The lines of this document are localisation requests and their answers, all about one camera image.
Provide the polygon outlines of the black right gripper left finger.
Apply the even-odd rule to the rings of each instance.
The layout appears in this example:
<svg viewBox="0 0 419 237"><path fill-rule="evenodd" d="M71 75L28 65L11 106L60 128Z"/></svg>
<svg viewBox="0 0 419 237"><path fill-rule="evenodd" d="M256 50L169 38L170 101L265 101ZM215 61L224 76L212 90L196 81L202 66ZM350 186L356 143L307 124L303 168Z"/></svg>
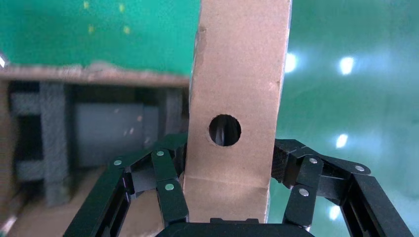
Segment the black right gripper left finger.
<svg viewBox="0 0 419 237"><path fill-rule="evenodd" d="M155 181L160 214L165 227L189 221L189 210L175 169L186 156L187 133L170 134L150 148L119 156L111 162L64 233L66 237L117 237L131 200L148 190L143 179L134 176L139 168L150 167Z"/></svg>

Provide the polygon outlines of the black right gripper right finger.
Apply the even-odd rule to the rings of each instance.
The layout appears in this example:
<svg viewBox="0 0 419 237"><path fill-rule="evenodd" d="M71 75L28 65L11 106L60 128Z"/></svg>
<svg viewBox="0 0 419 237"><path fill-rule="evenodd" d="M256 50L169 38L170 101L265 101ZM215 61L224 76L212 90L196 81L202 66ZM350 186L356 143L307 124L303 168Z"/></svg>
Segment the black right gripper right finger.
<svg viewBox="0 0 419 237"><path fill-rule="evenodd" d="M290 189L283 216L307 232L317 197L337 205L352 237L410 237L411 231L371 170L320 154L294 139L276 139L272 178Z"/></svg>

